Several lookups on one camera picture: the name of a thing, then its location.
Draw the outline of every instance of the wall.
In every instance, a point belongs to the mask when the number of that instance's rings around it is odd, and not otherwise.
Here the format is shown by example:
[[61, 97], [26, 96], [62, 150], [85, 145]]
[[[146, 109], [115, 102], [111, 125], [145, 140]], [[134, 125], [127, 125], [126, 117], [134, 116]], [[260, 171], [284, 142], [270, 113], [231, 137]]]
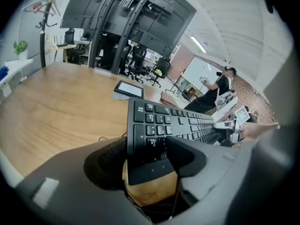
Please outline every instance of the wall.
[[[179, 44], [181, 45], [181, 47], [171, 63], [171, 69], [168, 74], [168, 77], [170, 79], [178, 78], [181, 72], [187, 68], [191, 60], [195, 57], [195, 55], [184, 44]], [[211, 60], [202, 57], [198, 58], [221, 69], [222, 71], [224, 70], [223, 66]], [[229, 114], [232, 115], [241, 106], [248, 106], [250, 110], [258, 111], [258, 122], [273, 123], [277, 121], [274, 117], [273, 110], [269, 103], [258, 92], [254, 91], [253, 87], [248, 82], [237, 76], [233, 88], [235, 89], [239, 101], [222, 120], [227, 119]]]
[[[38, 0], [23, 0], [15, 12], [11, 15], [6, 27], [0, 34], [0, 67], [4, 66], [5, 61], [19, 60], [15, 54], [13, 44], [15, 41], [25, 40], [28, 42], [28, 58], [33, 59], [33, 63], [24, 68], [23, 74], [29, 76], [41, 68], [40, 53], [39, 53], [39, 38], [41, 29], [36, 28], [39, 21], [42, 21], [42, 13], [21, 12], [21, 8]], [[45, 32], [51, 35], [56, 35], [58, 38], [62, 35], [62, 42], [64, 33], [67, 29], [60, 29], [60, 22], [66, 10], [69, 0], [56, 0], [57, 6], [60, 10], [61, 16], [49, 16], [48, 24], [57, 23], [53, 27], [46, 27]], [[51, 50], [48, 54], [50, 44], [45, 44], [45, 61], [49, 65], [54, 60], [55, 51]], [[56, 61], [62, 61], [62, 50], [58, 52]], [[17, 73], [14, 78], [9, 82], [12, 90], [16, 88], [21, 79], [21, 74]], [[3, 99], [2, 93], [0, 94], [0, 102]]]
[[181, 47], [172, 60], [171, 68], [167, 75], [170, 80], [173, 78], [178, 79], [180, 74], [188, 67], [194, 57], [194, 54], [184, 44], [179, 42], [178, 45], [181, 45]]

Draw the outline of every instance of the wooden desk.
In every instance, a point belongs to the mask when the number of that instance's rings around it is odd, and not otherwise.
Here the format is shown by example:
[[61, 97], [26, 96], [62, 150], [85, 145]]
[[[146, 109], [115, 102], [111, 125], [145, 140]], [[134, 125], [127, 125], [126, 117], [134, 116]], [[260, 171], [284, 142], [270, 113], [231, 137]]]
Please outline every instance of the wooden desk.
[[65, 46], [62, 46], [62, 47], [58, 47], [58, 46], [51, 47], [50, 48], [51, 50], [55, 50], [54, 62], [56, 60], [56, 55], [57, 55], [58, 50], [63, 50], [63, 58], [64, 58], [65, 62], [68, 62], [66, 49], [70, 49], [70, 48], [76, 48], [76, 45], [68, 44], [68, 45], [65, 45]]
[[[128, 101], [113, 100], [119, 80], [84, 66], [54, 63], [26, 79], [0, 106], [0, 148], [26, 176], [64, 150], [115, 138], [127, 130]], [[145, 99], [160, 90], [143, 85]]]

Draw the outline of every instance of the hand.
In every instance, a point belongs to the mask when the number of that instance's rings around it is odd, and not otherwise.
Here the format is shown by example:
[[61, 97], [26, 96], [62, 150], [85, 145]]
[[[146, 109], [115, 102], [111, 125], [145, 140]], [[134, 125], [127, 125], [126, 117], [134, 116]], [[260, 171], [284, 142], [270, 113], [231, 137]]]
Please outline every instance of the hand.
[[268, 130], [277, 128], [279, 123], [272, 124], [257, 124], [251, 122], [243, 123], [240, 130], [240, 138], [248, 137], [250, 139], [257, 139], [261, 134]]

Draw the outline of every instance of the hanger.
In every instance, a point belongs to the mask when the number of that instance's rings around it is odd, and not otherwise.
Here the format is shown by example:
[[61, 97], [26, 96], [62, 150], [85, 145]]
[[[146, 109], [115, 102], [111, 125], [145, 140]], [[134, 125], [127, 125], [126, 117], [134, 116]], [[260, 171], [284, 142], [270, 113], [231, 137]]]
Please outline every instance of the hanger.
[[52, 16], [57, 15], [57, 14], [60, 16], [60, 11], [58, 10], [58, 7], [56, 5], [56, 0], [38, 0], [38, 1], [35, 1], [35, 2], [31, 3], [31, 4], [26, 5], [25, 7], [22, 8], [22, 10], [24, 10], [24, 12], [46, 13], [45, 11], [42, 11], [41, 8], [44, 7], [44, 6], [46, 6], [49, 3], [53, 3], [54, 4], [57, 12], [51, 6], [51, 10], [53, 12], [52, 13], [51, 12], [47, 12], [47, 13], [49, 13]]
[[42, 7], [45, 7], [45, 6], [48, 5], [49, 3], [53, 3], [53, 5], [54, 5], [54, 7], [55, 7], [55, 9], [56, 9], [56, 11], [57, 11], [57, 13], [58, 13], [58, 15], [60, 16], [60, 11], [58, 10], [58, 7], [57, 7], [57, 5], [56, 5], [56, 0], [48, 0], [48, 1], [47, 1], [46, 3], [44, 3], [43, 5], [38, 6], [37, 8], [35, 8], [34, 12], [36, 13], [36, 12], [40, 11]]

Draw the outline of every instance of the monitor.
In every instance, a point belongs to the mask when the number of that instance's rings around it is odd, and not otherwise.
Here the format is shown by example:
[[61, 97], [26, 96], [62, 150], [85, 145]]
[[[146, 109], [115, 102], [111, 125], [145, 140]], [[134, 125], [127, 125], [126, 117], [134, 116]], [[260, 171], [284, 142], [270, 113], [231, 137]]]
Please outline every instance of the monitor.
[[[104, 1], [70, 0], [60, 27], [94, 30]], [[122, 35], [136, 3], [137, 0], [115, 0], [103, 32]], [[185, 0], [149, 0], [129, 39], [169, 57], [195, 13]]]

